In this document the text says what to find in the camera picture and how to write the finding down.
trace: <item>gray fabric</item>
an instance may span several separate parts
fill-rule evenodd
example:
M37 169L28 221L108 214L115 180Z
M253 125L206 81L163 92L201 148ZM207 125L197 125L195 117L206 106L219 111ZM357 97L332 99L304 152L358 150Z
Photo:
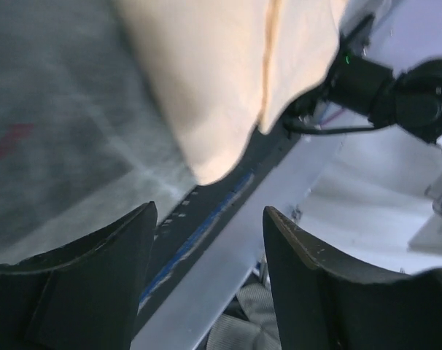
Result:
M194 185L106 0L0 0L0 263Z
M209 334L206 350L280 350L271 291L251 284L239 290L237 299L249 321L222 315Z

